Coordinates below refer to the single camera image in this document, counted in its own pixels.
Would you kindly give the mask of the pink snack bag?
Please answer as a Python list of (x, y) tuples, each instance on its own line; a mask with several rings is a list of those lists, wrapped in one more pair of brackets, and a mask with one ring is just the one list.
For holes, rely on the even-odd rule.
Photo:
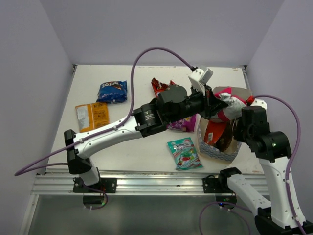
[(230, 93), (222, 92), (215, 94), (215, 97), (219, 98), (227, 104), (226, 108), (218, 111), (214, 116), (210, 118), (215, 123), (228, 122), (237, 119), (241, 116), (241, 109), (247, 106), (247, 101), (233, 96)]

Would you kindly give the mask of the blue checkered paper bag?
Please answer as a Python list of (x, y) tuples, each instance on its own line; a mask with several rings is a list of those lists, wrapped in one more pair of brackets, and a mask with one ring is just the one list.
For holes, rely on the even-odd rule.
[(232, 162), (241, 147), (240, 142), (234, 140), (234, 129), (252, 91), (239, 87), (215, 87), (213, 94), (227, 107), (209, 120), (200, 118), (197, 129), (199, 150), (211, 158)]

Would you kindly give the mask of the purple grape candy bag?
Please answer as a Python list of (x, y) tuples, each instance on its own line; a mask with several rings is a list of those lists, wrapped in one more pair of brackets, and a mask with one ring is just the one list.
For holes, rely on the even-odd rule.
[(184, 119), (181, 119), (179, 121), (167, 125), (167, 129), (183, 132), (194, 132), (195, 125), (196, 125), (196, 115), (192, 115), (190, 117), (186, 117)]

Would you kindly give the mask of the teal Fox's candy bag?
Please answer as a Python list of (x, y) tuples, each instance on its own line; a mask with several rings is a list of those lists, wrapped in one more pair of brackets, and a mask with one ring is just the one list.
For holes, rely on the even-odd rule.
[(190, 137), (169, 141), (167, 145), (173, 155), (176, 170), (183, 171), (202, 168), (202, 163)]

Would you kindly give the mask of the orange cream cassava chips bag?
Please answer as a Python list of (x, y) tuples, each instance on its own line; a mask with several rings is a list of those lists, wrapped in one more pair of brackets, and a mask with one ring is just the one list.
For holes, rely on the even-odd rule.
[(226, 128), (226, 125), (227, 125), (226, 122), (217, 123), (217, 122), (209, 121), (203, 141), (206, 144), (214, 145), (222, 136)]

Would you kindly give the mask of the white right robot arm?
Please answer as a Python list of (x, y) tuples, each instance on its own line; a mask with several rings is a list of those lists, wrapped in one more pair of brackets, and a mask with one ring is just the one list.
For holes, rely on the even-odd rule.
[(303, 215), (287, 169), (291, 148), (287, 136), (270, 131), (266, 110), (261, 106), (242, 108), (234, 138), (246, 143), (263, 169), (270, 199), (255, 190), (235, 167), (220, 171), (218, 187), (233, 191), (254, 215), (257, 230), (262, 235), (311, 234), (313, 224)]

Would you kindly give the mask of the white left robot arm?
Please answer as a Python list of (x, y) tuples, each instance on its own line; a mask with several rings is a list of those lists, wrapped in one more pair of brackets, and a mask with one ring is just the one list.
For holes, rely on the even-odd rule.
[(195, 114), (209, 119), (228, 107), (225, 101), (214, 95), (209, 86), (205, 86), (203, 92), (194, 88), (191, 91), (191, 95), (188, 95), (184, 87), (172, 85), (151, 102), (112, 124), (89, 133), (76, 133), (71, 129), (65, 131), (70, 174), (78, 175), (90, 192), (97, 192), (102, 181), (90, 159), (93, 154), (121, 142), (158, 134), (165, 131), (169, 124)]

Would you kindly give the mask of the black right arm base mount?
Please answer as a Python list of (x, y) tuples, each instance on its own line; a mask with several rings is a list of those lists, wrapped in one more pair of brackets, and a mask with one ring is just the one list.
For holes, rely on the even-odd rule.
[(226, 185), (223, 185), (219, 178), (214, 175), (208, 175), (202, 178), (202, 187), (204, 193), (233, 193), (232, 190), (230, 190)]

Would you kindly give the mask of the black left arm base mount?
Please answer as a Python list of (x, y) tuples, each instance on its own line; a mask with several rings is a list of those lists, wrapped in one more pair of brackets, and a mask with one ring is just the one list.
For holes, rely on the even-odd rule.
[(105, 193), (116, 193), (117, 179), (116, 178), (100, 178), (100, 182), (92, 185), (85, 186), (83, 180), (80, 177), (73, 178), (74, 193), (94, 193), (94, 192), (105, 192)]

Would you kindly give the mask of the brown sea salt chip bag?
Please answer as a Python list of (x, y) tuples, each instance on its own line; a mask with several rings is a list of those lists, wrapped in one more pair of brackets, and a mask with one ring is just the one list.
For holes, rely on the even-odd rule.
[(224, 152), (230, 146), (233, 139), (233, 129), (234, 129), (235, 121), (229, 121), (226, 123), (225, 129), (222, 135), (219, 137), (215, 146), (219, 149), (220, 152)]

